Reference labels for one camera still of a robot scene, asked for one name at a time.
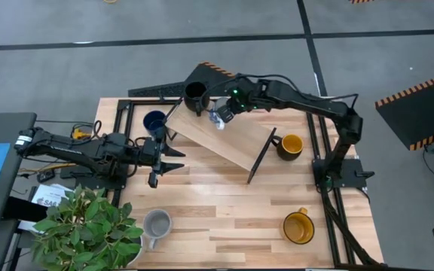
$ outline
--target gray mug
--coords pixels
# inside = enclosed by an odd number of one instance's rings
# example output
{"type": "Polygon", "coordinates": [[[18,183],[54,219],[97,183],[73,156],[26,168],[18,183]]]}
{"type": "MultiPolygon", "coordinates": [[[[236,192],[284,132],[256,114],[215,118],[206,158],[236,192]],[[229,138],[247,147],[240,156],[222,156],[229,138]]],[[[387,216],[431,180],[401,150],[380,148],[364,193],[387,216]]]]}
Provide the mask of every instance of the gray mug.
{"type": "Polygon", "coordinates": [[[143,220],[143,232],[150,238],[148,244],[150,250],[154,250],[157,241],[169,235],[171,230],[172,219],[169,213],[164,210],[152,210],[143,220]]]}

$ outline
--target white sticker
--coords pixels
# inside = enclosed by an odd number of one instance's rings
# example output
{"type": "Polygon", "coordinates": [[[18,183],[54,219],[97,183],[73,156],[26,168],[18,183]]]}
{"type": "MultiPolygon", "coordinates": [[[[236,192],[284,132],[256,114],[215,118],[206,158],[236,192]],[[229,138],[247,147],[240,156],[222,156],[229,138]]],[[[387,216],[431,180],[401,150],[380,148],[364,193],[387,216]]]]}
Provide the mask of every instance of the white sticker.
{"type": "Polygon", "coordinates": [[[25,136],[25,135],[18,136],[18,140],[24,140],[24,141],[27,141],[27,142],[33,141],[32,138],[30,138],[29,136],[25,136]]]}

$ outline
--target black mug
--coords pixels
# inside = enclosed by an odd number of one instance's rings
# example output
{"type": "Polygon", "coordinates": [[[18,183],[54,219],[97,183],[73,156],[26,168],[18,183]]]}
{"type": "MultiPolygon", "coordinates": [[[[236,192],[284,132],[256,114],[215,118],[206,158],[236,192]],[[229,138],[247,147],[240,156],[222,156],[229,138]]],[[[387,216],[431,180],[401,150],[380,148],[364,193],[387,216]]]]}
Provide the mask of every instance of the black mug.
{"type": "Polygon", "coordinates": [[[281,138],[275,135],[272,144],[277,148],[277,155],[285,161],[296,160],[302,152],[302,139],[298,135],[288,134],[281,138]]]}
{"type": "Polygon", "coordinates": [[[201,82],[192,82],[185,87],[184,91],[184,103],[187,106],[188,110],[197,113],[197,116],[200,117],[200,113],[209,106],[210,96],[206,94],[202,98],[202,106],[200,106],[199,100],[200,97],[207,91],[207,87],[205,84],[201,82]]]}

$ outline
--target wooden board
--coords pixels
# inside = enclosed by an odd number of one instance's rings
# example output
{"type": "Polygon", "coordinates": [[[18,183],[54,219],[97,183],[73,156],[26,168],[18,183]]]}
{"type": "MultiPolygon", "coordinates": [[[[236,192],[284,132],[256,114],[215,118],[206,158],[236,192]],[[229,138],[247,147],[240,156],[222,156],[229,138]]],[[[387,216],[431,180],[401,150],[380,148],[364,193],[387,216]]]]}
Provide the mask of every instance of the wooden board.
{"type": "MultiPolygon", "coordinates": [[[[100,99],[96,119],[101,133],[113,129],[118,99],[100,99]]],[[[131,138],[147,135],[142,119],[151,110],[167,112],[168,105],[138,105],[133,115],[131,138]]],[[[131,202],[131,216],[141,225],[152,209],[165,209],[174,228],[156,251],[146,251],[133,268],[305,268],[330,267],[332,256],[320,195],[316,192],[310,162],[313,150],[304,113],[295,110],[253,111],[241,114],[264,127],[277,127],[277,135],[300,135],[302,155],[293,162],[279,159],[274,146],[262,160],[251,184],[248,172],[187,139],[176,136],[171,145],[187,157],[162,157],[163,161],[184,163],[185,167],[159,177],[157,189],[147,185],[150,172],[140,168],[122,191],[121,205],[131,202]],[[308,209],[316,233],[306,245],[285,241],[279,234],[282,219],[300,207],[308,209]]],[[[121,132],[126,115],[122,117],[121,132]]],[[[324,154],[319,122],[316,131],[324,154]]],[[[332,122],[326,122],[331,143],[338,137],[332,122]]],[[[341,189],[349,228],[359,243],[378,261],[381,250],[368,200],[356,189],[341,189]]],[[[346,262],[339,230],[336,236],[341,262],[346,262]]]]}
{"type": "Polygon", "coordinates": [[[250,171],[269,138],[270,130],[240,115],[217,130],[209,112],[197,117],[182,103],[169,117],[167,127],[200,146],[250,171]]]}

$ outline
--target wooden table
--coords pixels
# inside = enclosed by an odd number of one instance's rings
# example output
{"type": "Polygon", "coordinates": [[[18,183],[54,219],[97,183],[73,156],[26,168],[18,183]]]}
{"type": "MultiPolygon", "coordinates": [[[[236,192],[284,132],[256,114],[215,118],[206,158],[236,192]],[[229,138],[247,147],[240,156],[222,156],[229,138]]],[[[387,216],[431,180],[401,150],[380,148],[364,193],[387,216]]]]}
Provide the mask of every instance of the wooden table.
{"type": "MultiPolygon", "coordinates": [[[[102,98],[96,119],[102,121],[101,133],[112,132],[118,98],[102,98]]],[[[133,115],[131,138],[146,136],[142,119],[151,110],[167,112],[168,105],[137,105],[133,115]]],[[[124,129],[126,113],[122,117],[124,129]]],[[[184,163],[185,167],[159,177],[157,189],[147,185],[150,169],[140,168],[122,190],[121,205],[131,202],[131,216],[141,225],[152,209],[167,210],[173,230],[146,251],[131,267],[135,268],[304,268],[332,266],[329,238],[321,197],[314,186],[311,160],[313,150],[306,115],[286,109],[271,113],[253,111],[242,114],[267,128],[277,127],[277,135],[300,135],[302,155],[293,162],[279,159],[270,146],[252,180],[248,172],[181,135],[170,145],[187,157],[163,157],[163,161],[184,163]],[[306,245],[284,240],[279,225],[287,214],[300,207],[316,227],[314,238],[306,245]]],[[[324,154],[319,122],[316,132],[324,154]]],[[[338,135],[327,122],[331,143],[338,135]]],[[[383,258],[374,228],[368,200],[356,189],[341,189],[347,222],[362,247],[377,261],[383,258]]],[[[346,262],[344,243],[336,228],[341,262],[346,262]]]]}

